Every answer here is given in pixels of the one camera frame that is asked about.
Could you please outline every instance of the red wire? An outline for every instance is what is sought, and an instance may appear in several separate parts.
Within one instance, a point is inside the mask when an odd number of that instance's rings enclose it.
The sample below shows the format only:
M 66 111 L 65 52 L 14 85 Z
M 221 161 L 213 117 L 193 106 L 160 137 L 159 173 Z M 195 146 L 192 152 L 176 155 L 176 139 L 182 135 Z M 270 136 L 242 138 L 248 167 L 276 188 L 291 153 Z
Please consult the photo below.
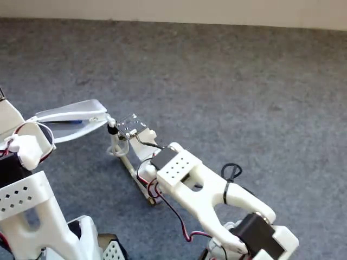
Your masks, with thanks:
M 2 234 L 0 232 L 0 238 L 2 239 L 2 241 L 8 246 L 8 248 L 10 248 L 9 242 L 7 241 L 7 239 L 5 238 L 4 234 Z
M 181 222 L 181 227 L 182 227 L 182 232 L 183 232 L 183 236 L 185 238 L 185 240 L 187 242 L 191 242 L 193 240 L 193 236 L 195 235 L 199 235 L 199 236 L 205 236 L 205 237 L 209 237 L 209 238 L 212 238 L 211 235 L 205 233 L 205 232 L 202 232 L 202 231 L 193 231 L 192 233 L 190 233 L 190 235 L 188 234 L 187 232 L 187 229 L 184 225 L 184 221 L 182 219 L 182 217 L 179 215 L 179 213 L 174 209 L 174 207 L 164 198 L 164 196 L 161 195 L 161 193 L 158 191 L 158 184 L 159 183 L 156 183 L 155 185 L 155 192 L 156 194 L 161 197 L 161 199 L 169 206 L 170 209 L 172 209 L 172 211 L 176 214 L 176 216 L 178 217 L 179 221 Z
M 156 197 L 155 196 L 153 196 L 153 194 L 152 194 L 152 192 L 151 192 L 151 190 L 150 190 L 150 188 L 151 188 L 151 186 L 153 185 L 153 182 L 156 180 L 157 178 L 154 178 L 153 180 L 151 180 L 149 183 L 148 183 L 148 185 L 147 185 L 147 193 L 149 194 L 149 196 L 151 196 L 151 198 L 153 198 L 153 199 L 157 199 L 157 198 L 159 198 L 159 196 L 157 195 Z

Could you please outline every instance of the white plastic part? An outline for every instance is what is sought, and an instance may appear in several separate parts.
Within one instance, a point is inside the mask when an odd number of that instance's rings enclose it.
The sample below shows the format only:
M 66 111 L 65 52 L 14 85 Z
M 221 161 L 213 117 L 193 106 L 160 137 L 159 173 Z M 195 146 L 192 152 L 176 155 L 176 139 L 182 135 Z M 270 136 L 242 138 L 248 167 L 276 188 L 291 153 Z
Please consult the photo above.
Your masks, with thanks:
M 54 249 L 65 260 L 87 259 L 43 171 L 1 188 L 0 197 L 0 228 L 16 260 L 36 259 L 44 247 Z M 24 215 L 32 208 L 40 220 L 37 229 L 28 225 Z
M 111 122 L 106 108 L 96 99 L 85 100 L 67 106 L 38 112 L 28 121 L 57 122 L 82 121 L 82 123 L 53 123 L 49 127 L 55 136 L 55 143 L 74 140 Z
M 104 254 L 102 255 L 103 260 L 125 260 L 123 253 L 117 241 L 111 241 Z
M 0 142 L 12 135 L 17 126 L 24 122 L 20 112 L 8 101 L 0 101 Z
M 227 230 L 234 228 L 236 226 L 237 226 L 237 224 L 235 224 L 233 222 L 227 222 L 224 225 L 224 227 Z M 226 259 L 224 250 L 214 242 L 214 239 L 211 239 L 208 242 L 206 248 L 209 252 L 203 260 L 209 260 L 209 259 L 213 259 L 213 258 L 215 258 L 217 260 L 225 260 Z M 232 252 L 230 250 L 226 250 L 226 253 L 227 253 L 227 260 L 239 260 L 242 256 L 241 254 L 236 253 L 236 252 Z
M 101 249 L 98 246 L 98 233 L 93 220 L 89 216 L 81 216 L 70 222 L 78 220 L 81 228 L 79 243 L 86 253 L 86 260 L 101 260 Z M 46 249 L 46 260 L 64 260 L 53 249 Z
M 272 237 L 282 246 L 285 252 L 278 260 L 287 260 L 299 246 L 299 239 L 285 226 L 272 226 L 275 233 Z
M 187 150 L 179 152 L 170 162 L 157 172 L 158 182 L 173 192 L 176 185 L 196 166 L 202 164 Z
M 5 147 L 4 139 L 11 136 L 14 130 L 23 124 L 25 120 L 8 100 L 0 102 L 0 113 L 0 149 L 3 149 Z M 48 153 L 52 148 L 52 145 L 36 124 L 31 123 L 23 126 L 18 134 L 35 136 L 43 154 Z
M 36 113 L 38 122 L 89 120 L 104 117 L 107 109 L 96 99 L 85 100 L 67 106 Z
M 37 138 L 33 135 L 19 136 L 18 134 L 14 134 L 9 138 L 12 140 L 9 151 L 17 153 L 22 166 L 30 171 L 37 168 L 43 154 Z
M 186 171 L 178 171 L 176 177 L 173 175 L 175 173 L 173 170 L 180 165 L 180 160 L 184 161 L 186 165 L 194 165 L 189 172 L 189 176 L 203 186 L 201 190 L 193 191 L 182 182 L 185 177 L 183 173 L 186 173 Z M 214 211 L 216 204 L 223 203 L 226 180 L 199 163 L 196 157 L 184 149 L 158 172 L 157 179 L 160 187 L 195 216 L 202 227 L 215 238 L 216 243 L 219 242 L 226 249 L 233 252 L 247 253 L 245 244 L 221 225 Z M 275 220 L 276 215 L 269 206 L 237 184 L 229 184 L 226 200 L 229 205 L 241 207 L 249 212 L 260 212 L 270 223 Z
M 152 144 L 157 144 L 155 142 L 156 137 L 156 132 L 153 130 L 149 130 L 149 128 L 144 129 L 142 132 L 138 134 L 138 138 L 142 142 L 150 142 Z M 139 158 L 140 161 L 152 157 L 153 153 L 158 150 L 158 148 L 140 144 L 135 137 L 132 137 L 129 141 L 131 147 L 133 148 L 136 156 Z
M 122 141 L 122 143 L 124 144 L 123 147 L 120 147 L 119 143 L 119 137 L 118 135 L 114 134 L 111 135 L 111 146 L 106 150 L 106 152 L 109 155 L 113 155 L 116 157 L 122 157 L 128 154 L 129 152 L 129 141 L 125 140 Z
M 0 188 L 0 221 L 35 207 L 53 196 L 43 171 Z

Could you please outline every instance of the wire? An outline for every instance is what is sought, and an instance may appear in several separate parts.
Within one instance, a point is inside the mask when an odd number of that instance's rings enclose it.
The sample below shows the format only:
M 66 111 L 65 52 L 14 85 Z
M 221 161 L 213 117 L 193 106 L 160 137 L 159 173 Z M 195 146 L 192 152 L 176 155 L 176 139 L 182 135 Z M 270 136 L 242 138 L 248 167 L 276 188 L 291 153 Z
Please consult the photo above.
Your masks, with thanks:
M 156 194 L 161 197 L 161 199 L 169 206 L 169 208 L 175 213 L 175 215 L 178 217 L 179 221 L 181 222 L 181 227 L 182 227 L 182 232 L 183 232 L 183 236 L 185 238 L 185 240 L 187 242 L 191 242 L 193 240 L 193 236 L 204 236 L 204 237 L 209 237 L 209 238 L 212 238 L 211 235 L 205 233 L 205 232 L 202 232 L 202 231 L 193 231 L 192 233 L 190 233 L 190 235 L 188 234 L 187 232 L 187 229 L 184 225 L 184 221 L 182 219 L 182 217 L 179 215 L 179 213 L 174 209 L 174 207 L 165 199 L 165 197 L 163 195 L 161 195 L 161 193 L 158 191 L 158 184 L 159 183 L 156 183 L 155 185 L 155 192 Z
M 12 253 L 12 250 L 10 248 L 9 242 L 5 238 L 4 234 L 0 232 L 0 246 L 5 249 L 8 253 Z
M 47 157 L 49 157 L 49 155 L 52 153 L 52 151 L 53 151 L 54 148 L 55 148 L 53 132 L 52 132 L 52 130 L 51 130 L 48 126 L 46 126 L 46 125 L 44 125 L 44 124 L 42 124 L 42 123 L 39 123 L 39 122 L 24 122 L 24 123 L 22 123 L 20 126 L 18 126 L 18 127 L 16 128 L 16 130 L 14 130 L 13 134 L 18 134 L 19 131 L 20 131 L 20 129 L 21 129 L 24 125 L 26 125 L 26 124 L 36 124 L 36 125 L 38 125 L 39 127 L 41 126 L 41 127 L 45 128 L 45 129 L 48 131 L 48 133 L 49 133 L 49 135 L 50 135 L 50 137 L 51 137 L 51 139 L 52 139 L 52 147 L 51 147 L 51 149 L 50 149 L 43 157 L 41 157 L 41 159 L 40 159 L 40 162 L 43 162 L 44 160 L 47 159 Z
M 228 256 L 227 256 L 227 252 L 226 252 L 226 249 L 222 246 L 221 247 L 222 249 L 223 249 L 223 251 L 224 251 L 224 255 L 225 255 L 225 257 L 226 257 L 226 260 L 228 260 Z
M 138 136 L 138 134 L 135 135 L 136 139 L 138 140 L 138 142 L 142 145 L 146 145 L 146 146 L 151 146 L 151 147 L 155 147 L 158 148 L 160 150 L 164 149 L 162 146 L 156 145 L 156 144 L 152 144 L 151 142 L 142 142 L 140 140 L 140 137 Z
M 140 165 L 137 167 L 137 169 L 136 169 L 136 178 L 137 178 L 142 184 L 144 184 L 144 185 L 147 185 L 149 182 L 148 182 L 147 180 L 145 180 L 144 178 L 142 178 L 142 177 L 139 175 L 139 169 L 141 168 L 141 165 L 142 165 L 144 162 L 149 161 L 149 160 L 151 160 L 152 158 L 153 158 L 153 157 L 147 158 L 147 159 L 143 160 L 143 161 L 140 163 Z
M 224 172 L 225 172 L 226 168 L 231 167 L 231 166 L 233 167 L 232 174 L 230 175 L 229 178 L 226 178 L 225 175 L 224 175 Z M 222 178 L 225 179 L 225 180 L 227 180 L 228 182 L 231 182 L 231 183 L 233 183 L 233 182 L 234 182 L 234 179 L 237 178 L 238 176 L 240 176 L 241 173 L 242 173 L 242 168 L 241 168 L 241 166 L 238 165 L 238 164 L 234 164 L 234 163 L 232 163 L 232 162 L 230 162 L 230 163 L 228 163 L 228 164 L 225 164 L 225 165 L 222 167 L 222 170 L 221 170 L 221 176 L 222 176 Z
M 113 155 L 116 157 L 122 157 L 127 155 L 129 152 L 129 141 L 128 140 L 125 141 L 125 146 L 119 152 L 115 150 L 118 143 L 119 143 L 119 137 L 116 134 L 111 135 L 111 146 L 106 150 L 106 152 L 109 155 Z
M 147 185 L 147 193 L 148 193 L 149 196 L 150 196 L 151 198 L 153 198 L 153 199 L 159 198 L 159 195 L 153 196 L 153 194 L 152 194 L 152 192 L 151 192 L 151 190 L 150 190 L 150 188 L 151 188 L 151 186 L 153 185 L 153 182 L 154 182 L 155 180 L 157 180 L 157 178 L 151 180 L 150 183 L 148 183 L 148 185 Z

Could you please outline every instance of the floor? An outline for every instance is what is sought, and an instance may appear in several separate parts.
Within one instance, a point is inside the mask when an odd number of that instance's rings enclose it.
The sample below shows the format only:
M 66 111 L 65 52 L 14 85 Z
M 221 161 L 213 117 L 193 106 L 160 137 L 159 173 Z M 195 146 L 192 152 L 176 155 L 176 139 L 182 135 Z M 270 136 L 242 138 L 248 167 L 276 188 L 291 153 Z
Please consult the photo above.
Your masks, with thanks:
M 28 118 L 98 99 L 137 112 L 160 144 L 178 141 L 277 213 L 300 247 L 291 259 L 347 253 L 347 32 L 227 25 L 0 19 L 0 84 Z M 197 259 L 164 204 L 147 204 L 105 128 L 60 144 L 45 170 L 66 219 L 93 217 L 132 259 Z M 188 230 L 201 227 L 172 199 Z M 221 222 L 245 212 L 216 207 Z M 0 258 L 12 258 L 1 251 Z

